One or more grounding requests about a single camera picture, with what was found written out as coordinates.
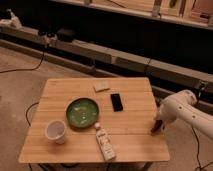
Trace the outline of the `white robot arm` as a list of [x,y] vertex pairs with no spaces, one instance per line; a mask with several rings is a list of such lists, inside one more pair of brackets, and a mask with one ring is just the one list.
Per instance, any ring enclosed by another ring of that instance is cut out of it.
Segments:
[[161,102],[155,120],[164,124],[181,119],[213,140],[213,116],[195,107],[197,98],[190,90],[167,96]]

